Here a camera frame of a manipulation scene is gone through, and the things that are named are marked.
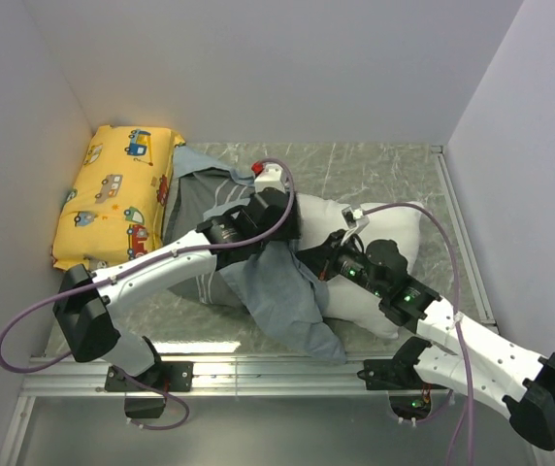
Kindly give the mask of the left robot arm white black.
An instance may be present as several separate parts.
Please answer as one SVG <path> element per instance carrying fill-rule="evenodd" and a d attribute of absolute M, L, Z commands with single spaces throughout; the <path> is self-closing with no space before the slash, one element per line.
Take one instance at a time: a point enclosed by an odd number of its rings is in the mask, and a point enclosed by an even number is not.
<path fill-rule="evenodd" d="M 244 262 L 271 242 L 299 236 L 295 194 L 267 188 L 159 250 L 95 271 L 81 264 L 71 267 L 53 312 L 77 362 L 104 359 L 125 371 L 138 389 L 151 390 L 160 384 L 163 368 L 148 339 L 122 325 L 123 312 L 156 291 Z"/>

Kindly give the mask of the grey striped pillowcase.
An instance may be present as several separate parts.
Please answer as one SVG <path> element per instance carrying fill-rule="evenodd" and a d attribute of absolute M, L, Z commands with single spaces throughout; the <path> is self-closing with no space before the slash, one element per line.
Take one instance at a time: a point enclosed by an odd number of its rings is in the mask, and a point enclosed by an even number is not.
<path fill-rule="evenodd" d="M 253 178 L 187 146 L 173 155 L 172 194 L 163 244 L 170 244 L 203 220 L 246 204 Z M 271 242 L 250 259 L 171 286 L 176 295 L 204 304 L 246 309 L 264 334 L 291 350 L 343 364 L 340 338 L 324 320 L 326 284 L 295 256 L 294 243 Z"/>

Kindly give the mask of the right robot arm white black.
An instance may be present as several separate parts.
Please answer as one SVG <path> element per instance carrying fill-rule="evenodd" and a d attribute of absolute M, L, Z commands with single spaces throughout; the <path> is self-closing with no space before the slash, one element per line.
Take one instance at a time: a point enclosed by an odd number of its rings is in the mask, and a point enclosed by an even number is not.
<path fill-rule="evenodd" d="M 455 313 L 450 301 L 408 273 L 392 240 L 363 245 L 338 230 L 296 256 L 324 282 L 344 278 L 369 292 L 392 323 L 411 332 L 394 357 L 399 384 L 471 394 L 531 445 L 555 450 L 555 352 L 523 349 Z"/>

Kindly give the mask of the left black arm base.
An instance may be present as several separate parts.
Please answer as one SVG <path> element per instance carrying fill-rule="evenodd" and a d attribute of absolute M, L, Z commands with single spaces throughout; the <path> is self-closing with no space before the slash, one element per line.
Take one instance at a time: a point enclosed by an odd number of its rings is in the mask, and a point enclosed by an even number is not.
<path fill-rule="evenodd" d="M 124 412 L 131 420 L 159 419 L 173 396 L 191 390 L 193 372 L 191 361 L 160 362 L 137 377 L 128 377 L 111 366 L 104 390 L 124 395 Z"/>

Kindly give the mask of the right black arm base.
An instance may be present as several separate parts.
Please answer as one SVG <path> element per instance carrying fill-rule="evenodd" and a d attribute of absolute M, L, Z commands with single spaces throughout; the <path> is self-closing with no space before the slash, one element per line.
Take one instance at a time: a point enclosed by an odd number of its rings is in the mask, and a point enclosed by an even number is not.
<path fill-rule="evenodd" d="M 368 391 L 388 394 L 389 414 L 398 423 L 408 422 L 412 427 L 432 421 L 454 404 L 454 394 L 447 390 L 439 401 L 434 391 L 440 385 L 424 382 L 415 371 L 420 358 L 399 356 L 392 359 L 366 359 L 356 373 Z"/>

